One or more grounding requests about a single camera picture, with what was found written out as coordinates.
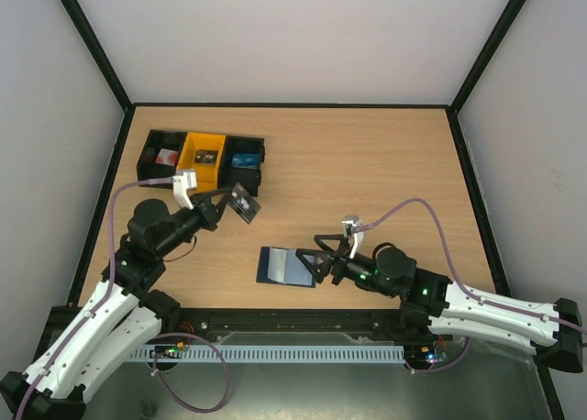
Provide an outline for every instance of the gray floor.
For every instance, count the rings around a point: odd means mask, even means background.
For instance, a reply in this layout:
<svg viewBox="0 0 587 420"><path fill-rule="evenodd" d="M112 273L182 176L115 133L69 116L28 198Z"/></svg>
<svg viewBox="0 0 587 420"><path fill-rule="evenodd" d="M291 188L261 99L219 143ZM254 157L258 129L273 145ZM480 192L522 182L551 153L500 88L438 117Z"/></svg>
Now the gray floor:
<svg viewBox="0 0 587 420"><path fill-rule="evenodd" d="M207 419L550 419L533 366L482 344L454 369L428 376L412 376L401 365L233 364L230 370L230 402ZM224 385L216 364L181 364L165 379L199 407L215 404ZM177 405L145 364L128 363L100 389L84 419L197 416Z"/></svg>

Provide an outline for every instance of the silver grate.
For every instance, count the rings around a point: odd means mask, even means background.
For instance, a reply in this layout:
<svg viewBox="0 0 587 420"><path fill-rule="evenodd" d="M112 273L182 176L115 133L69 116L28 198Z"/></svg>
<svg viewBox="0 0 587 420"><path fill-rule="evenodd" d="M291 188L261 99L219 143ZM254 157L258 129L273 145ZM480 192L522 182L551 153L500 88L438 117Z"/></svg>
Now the silver grate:
<svg viewBox="0 0 587 420"><path fill-rule="evenodd" d="M404 363L404 348L396 346L229 346L217 348L229 363ZM154 357L155 346L145 345L136 350L127 362L145 362ZM173 359L159 361L174 362L219 362L212 349L206 346L191 346L188 351L173 353Z"/></svg>

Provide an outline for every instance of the black metal frame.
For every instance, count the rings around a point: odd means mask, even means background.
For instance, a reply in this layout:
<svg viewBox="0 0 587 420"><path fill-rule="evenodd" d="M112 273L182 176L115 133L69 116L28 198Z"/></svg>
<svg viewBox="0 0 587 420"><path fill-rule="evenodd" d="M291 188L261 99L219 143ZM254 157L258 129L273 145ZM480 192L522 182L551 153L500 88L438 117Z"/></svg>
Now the black metal frame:
<svg viewBox="0 0 587 420"><path fill-rule="evenodd" d="M467 99L471 95L475 85L480 80L484 70L491 61L494 53L497 51L499 45L503 41L509 28L515 21L518 13L522 9L526 0L509 0L503 13L498 19L493 31L487 41L485 42L479 56L473 63L465 81L460 87L455 99L450 106L448 105L394 105L394 104L227 104L227 103L212 103L212 104L186 104L186 103L136 103L132 104L127 93L116 76L116 72L112 67L109 59L106 57L104 49L102 48L97 36L95 35L90 23L88 22L79 2L77 0L61 0L63 7L72 19L88 50L94 57L94 60L104 75L108 85L113 94L120 103L120 106L125 111L125 116L120 127L116 146L112 155L112 159L108 166L105 181L98 197L98 202L88 232L88 237L83 246L83 253L80 257L77 270L72 283L72 288L68 296L68 307L54 307L51 311L48 323L43 333L43 338L39 343L39 352L48 345L49 338L53 331L63 329L72 318L72 315L77 311L76 306L79 302L83 282L90 264L90 259L94 252L95 242L98 237L98 232L102 224L105 214L108 198L112 190L116 171L122 151L125 146L127 134L130 129L135 108L137 106L215 106L215 107L299 107L299 108L437 108L446 111L449 120L450 130L455 142L455 147L459 155L460 165L462 168L465 183L469 191L471 205L477 226L480 230L485 255L491 270L493 283L498 293L503 295L510 295L510 289L505 277L504 268L499 257L495 241L493 239L493 232L487 217L485 205L482 200L481 190L477 183L475 173L471 164L471 158L467 150L467 145L464 140L462 129L460 127L458 114L465 105ZM346 325L343 328L345 331L351 332L371 332L372 336L377 336L377 327L380 326L380 320L394 320L399 312L397 310L390 311L274 311L266 310L196 310L187 309L189 315L193 315L195 323L197 318L207 318L207 325L214 326L213 318L220 318L219 320L229 323L227 325L237 324L240 326L248 326L255 328L256 326L266 331L269 326L278 326L280 330L284 330L283 326L305 326L306 328L314 326L320 330L328 329L329 327L336 327L340 324ZM356 322L352 327L349 327L349 318ZM542 382L545 391L548 406L552 417L555 420L564 420L564 414L560 407L559 398L556 394L552 379L547 368L538 367L538 375Z"/></svg>

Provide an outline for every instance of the gray wall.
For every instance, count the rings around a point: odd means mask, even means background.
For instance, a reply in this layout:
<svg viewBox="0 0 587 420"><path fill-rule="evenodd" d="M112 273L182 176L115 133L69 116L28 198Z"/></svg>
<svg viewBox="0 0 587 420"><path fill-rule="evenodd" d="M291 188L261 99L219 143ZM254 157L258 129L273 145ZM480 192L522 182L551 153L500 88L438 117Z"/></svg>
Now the gray wall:
<svg viewBox="0 0 587 420"><path fill-rule="evenodd" d="M59 0L0 0L2 376L65 303L121 119Z"/></svg>
<svg viewBox="0 0 587 420"><path fill-rule="evenodd" d="M507 0L80 0L133 101L448 104Z"/></svg>
<svg viewBox="0 0 587 420"><path fill-rule="evenodd" d="M461 113L515 296L587 316L587 7L528 0ZM587 373L553 372L569 420Z"/></svg>

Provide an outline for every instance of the wooden table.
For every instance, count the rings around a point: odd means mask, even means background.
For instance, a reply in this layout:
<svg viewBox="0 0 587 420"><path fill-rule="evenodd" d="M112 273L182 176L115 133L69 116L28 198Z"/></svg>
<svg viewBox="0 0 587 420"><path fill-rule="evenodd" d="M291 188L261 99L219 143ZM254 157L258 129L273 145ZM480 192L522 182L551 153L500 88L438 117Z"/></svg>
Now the wooden table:
<svg viewBox="0 0 587 420"><path fill-rule="evenodd" d="M314 234L340 233L340 220L379 218L419 196L437 211L456 268L466 283L493 291L493 281L441 109L138 107L114 189L137 179L136 164L151 129L194 130L265 138L258 201L250 226L227 210L214 233L198 233L196 249L169 263L156 288L183 307L376 309L399 301L365 293L352 282L327 279L315 289L255 282L261 246L312 248ZM146 198L177 209L171 191L132 188L116 202L116 241L134 207ZM426 209L407 206L368 232L361 252L391 241L424 269L449 274L437 230ZM188 249L176 249L170 257ZM84 283L85 303L108 262L106 221Z"/></svg>

